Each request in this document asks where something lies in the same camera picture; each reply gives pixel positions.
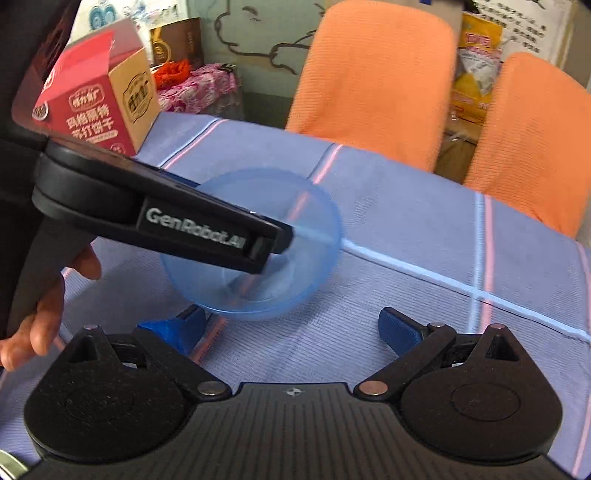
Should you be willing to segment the person's left hand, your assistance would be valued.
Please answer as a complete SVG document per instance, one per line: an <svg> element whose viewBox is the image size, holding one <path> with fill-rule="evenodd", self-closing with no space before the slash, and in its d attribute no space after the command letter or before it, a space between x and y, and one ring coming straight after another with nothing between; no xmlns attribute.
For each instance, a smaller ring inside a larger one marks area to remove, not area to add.
<svg viewBox="0 0 591 480"><path fill-rule="evenodd" d="M36 356L48 354L61 325L64 295L65 281L59 274L17 332L1 341L1 366L5 370L15 371Z"/></svg>

